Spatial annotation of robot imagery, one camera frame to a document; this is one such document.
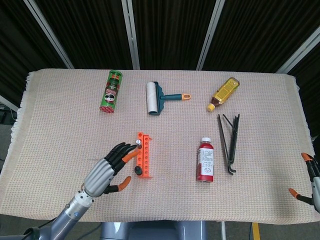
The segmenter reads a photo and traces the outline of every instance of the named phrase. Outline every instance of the orange gripper tip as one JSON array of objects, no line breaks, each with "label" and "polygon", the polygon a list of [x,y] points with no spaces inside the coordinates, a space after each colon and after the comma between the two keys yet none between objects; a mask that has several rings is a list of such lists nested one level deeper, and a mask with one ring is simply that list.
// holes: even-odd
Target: orange gripper tip
[{"label": "orange gripper tip", "polygon": [[130,181],[131,181],[131,177],[127,176],[125,178],[125,180],[123,181],[123,183],[119,184],[119,186],[118,186],[119,192],[121,192],[123,189],[125,189],[128,186],[128,184],[130,183]]},{"label": "orange gripper tip", "polygon": [[307,154],[307,153],[305,153],[305,152],[302,152],[302,153],[301,153],[301,156],[302,156],[302,158],[303,158],[303,160],[304,160],[305,162],[307,162],[307,161],[313,161],[313,160],[314,160],[309,154]]},{"label": "orange gripper tip", "polygon": [[296,199],[297,196],[299,195],[299,193],[297,193],[296,190],[294,190],[293,188],[289,188],[289,192],[291,193],[291,195]]},{"label": "orange gripper tip", "polygon": [[137,151],[133,151],[131,153],[129,153],[127,156],[124,156],[122,158],[122,161],[124,161],[125,163],[129,162],[130,159],[134,158],[135,156],[138,155],[138,152]]}]

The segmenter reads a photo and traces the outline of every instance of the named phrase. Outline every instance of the white bottle cap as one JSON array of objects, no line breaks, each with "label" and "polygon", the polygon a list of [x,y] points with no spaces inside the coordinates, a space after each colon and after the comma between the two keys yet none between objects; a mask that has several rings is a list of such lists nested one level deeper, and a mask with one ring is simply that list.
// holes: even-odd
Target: white bottle cap
[{"label": "white bottle cap", "polygon": [[210,137],[203,137],[203,138],[201,138],[201,142],[210,142],[211,143],[211,139],[210,139]]}]

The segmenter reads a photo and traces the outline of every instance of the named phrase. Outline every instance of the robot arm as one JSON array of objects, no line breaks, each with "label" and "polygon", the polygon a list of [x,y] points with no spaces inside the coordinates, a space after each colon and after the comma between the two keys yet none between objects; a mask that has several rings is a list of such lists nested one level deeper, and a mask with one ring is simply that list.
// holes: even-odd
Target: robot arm
[{"label": "robot arm", "polygon": [[120,192],[130,183],[131,177],[128,176],[123,183],[110,185],[115,175],[117,175],[130,159],[138,154],[136,151],[129,153],[135,148],[136,145],[122,142],[116,145],[106,157],[99,160],[84,179],[81,190],[65,205],[65,208],[53,221],[51,226],[32,227],[24,233],[26,234],[25,236],[0,236],[0,240],[64,239],[73,226],[91,207],[94,198],[100,197],[102,194]]}]

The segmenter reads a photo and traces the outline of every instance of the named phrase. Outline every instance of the orange plastic toy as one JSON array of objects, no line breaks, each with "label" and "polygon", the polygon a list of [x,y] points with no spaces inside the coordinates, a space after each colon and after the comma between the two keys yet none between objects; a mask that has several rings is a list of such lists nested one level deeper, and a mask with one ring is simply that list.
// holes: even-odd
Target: orange plastic toy
[{"label": "orange plastic toy", "polygon": [[136,165],[142,169],[140,178],[151,178],[149,176],[149,141],[152,138],[143,132],[138,132],[137,139],[141,141],[142,147],[137,149]]}]

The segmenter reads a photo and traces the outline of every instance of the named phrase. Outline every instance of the green chip can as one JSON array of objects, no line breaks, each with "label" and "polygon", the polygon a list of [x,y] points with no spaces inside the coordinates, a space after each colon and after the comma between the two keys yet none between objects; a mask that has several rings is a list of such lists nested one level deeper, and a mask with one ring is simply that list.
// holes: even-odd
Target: green chip can
[{"label": "green chip can", "polygon": [[122,81],[122,73],[117,70],[109,72],[106,86],[100,104],[100,110],[105,113],[113,113],[117,102],[118,92]]}]

